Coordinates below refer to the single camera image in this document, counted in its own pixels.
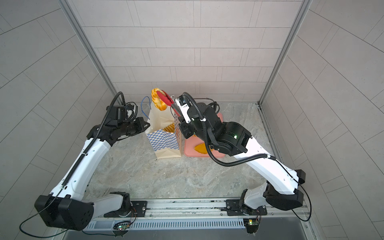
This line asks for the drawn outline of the blue checkered paper bag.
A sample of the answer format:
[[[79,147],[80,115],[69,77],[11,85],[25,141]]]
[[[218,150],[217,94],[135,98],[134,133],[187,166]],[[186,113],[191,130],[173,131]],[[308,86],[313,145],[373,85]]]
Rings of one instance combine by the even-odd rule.
[[[181,133],[177,126],[179,122],[176,116],[172,114],[170,107],[167,107],[165,111],[160,111],[151,102],[148,117],[150,127],[145,131],[145,134],[157,159],[181,157]],[[163,128],[171,123],[175,123],[175,132],[163,131]]]

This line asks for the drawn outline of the braided pretzel bread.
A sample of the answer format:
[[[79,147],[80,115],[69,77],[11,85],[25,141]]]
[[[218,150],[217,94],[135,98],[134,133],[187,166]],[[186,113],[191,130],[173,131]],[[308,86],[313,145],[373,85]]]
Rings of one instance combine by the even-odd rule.
[[[151,91],[151,96],[152,102],[158,110],[165,111],[167,109],[168,105],[162,99],[166,97],[164,91],[160,90],[159,88],[154,88]]]

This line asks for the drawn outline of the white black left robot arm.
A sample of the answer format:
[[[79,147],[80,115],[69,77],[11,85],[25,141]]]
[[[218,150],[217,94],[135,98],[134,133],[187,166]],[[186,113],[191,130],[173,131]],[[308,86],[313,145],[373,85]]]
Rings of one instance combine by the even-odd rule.
[[[48,195],[39,196],[35,202],[46,226],[81,231],[99,216],[131,215],[133,207],[128,193],[112,192],[91,202],[84,202],[83,198],[97,166],[112,145],[122,136],[133,137],[149,127],[142,117],[118,125],[94,126],[70,170]]]

